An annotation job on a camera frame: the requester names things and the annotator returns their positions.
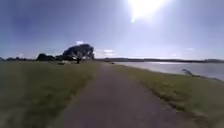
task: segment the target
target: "grass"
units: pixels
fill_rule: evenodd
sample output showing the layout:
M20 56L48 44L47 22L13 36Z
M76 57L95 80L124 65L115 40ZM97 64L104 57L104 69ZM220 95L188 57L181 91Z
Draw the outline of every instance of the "grass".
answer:
M92 78L94 64L0 63L0 127L44 128Z
M193 117L199 127L224 128L224 83L215 79L152 72L117 66L146 85L177 110Z

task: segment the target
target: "grassy embankment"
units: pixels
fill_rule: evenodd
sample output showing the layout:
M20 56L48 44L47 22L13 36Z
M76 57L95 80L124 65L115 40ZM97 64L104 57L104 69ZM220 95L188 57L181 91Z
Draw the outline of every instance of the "grassy embankment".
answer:
M224 83L214 79L151 72L126 66L120 71L146 85L178 110L193 116L199 127L224 128Z
M44 128L92 78L94 64L0 63L0 128Z

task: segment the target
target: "sky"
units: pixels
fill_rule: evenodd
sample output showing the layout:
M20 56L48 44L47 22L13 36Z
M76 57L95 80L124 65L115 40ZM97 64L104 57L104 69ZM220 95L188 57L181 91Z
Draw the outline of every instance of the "sky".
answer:
M84 42L96 57L224 59L223 0L146 1L0 0L0 56L59 55Z

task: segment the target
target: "tree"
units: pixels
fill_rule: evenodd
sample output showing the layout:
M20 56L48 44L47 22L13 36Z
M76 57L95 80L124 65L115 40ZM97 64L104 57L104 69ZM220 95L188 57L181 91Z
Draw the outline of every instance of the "tree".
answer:
M83 59L93 59L94 54L93 54L94 48L90 46L89 44L80 44L80 45L75 45L67 50L64 51L63 58L66 60L73 60L76 59L77 63Z
M37 60L39 60L39 61L54 61L56 59L52 55L46 55L45 53L40 53L37 57Z
M47 55L45 53L40 53L37 57L37 60L39 61L45 61L47 58Z

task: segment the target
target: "distant hills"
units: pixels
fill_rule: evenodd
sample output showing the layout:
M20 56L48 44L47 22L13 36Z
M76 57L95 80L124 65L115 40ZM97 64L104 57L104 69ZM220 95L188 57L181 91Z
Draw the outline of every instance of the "distant hills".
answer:
M224 63L224 60L205 59L205 60L184 60L184 59L155 59L155 58L101 58L95 59L106 62L182 62L182 63Z

